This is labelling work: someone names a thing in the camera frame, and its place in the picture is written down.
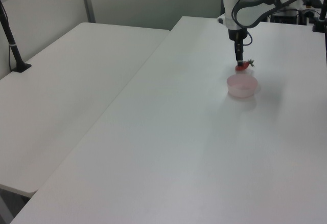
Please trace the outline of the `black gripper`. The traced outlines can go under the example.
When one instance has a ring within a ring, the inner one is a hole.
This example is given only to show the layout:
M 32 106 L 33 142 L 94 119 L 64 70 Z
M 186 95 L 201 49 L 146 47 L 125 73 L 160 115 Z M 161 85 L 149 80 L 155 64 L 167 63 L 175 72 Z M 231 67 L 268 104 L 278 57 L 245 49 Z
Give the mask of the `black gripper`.
M 228 37 L 234 41 L 235 57 L 238 66 L 243 65 L 243 39 L 247 37 L 246 29 L 231 30 L 228 29 Z

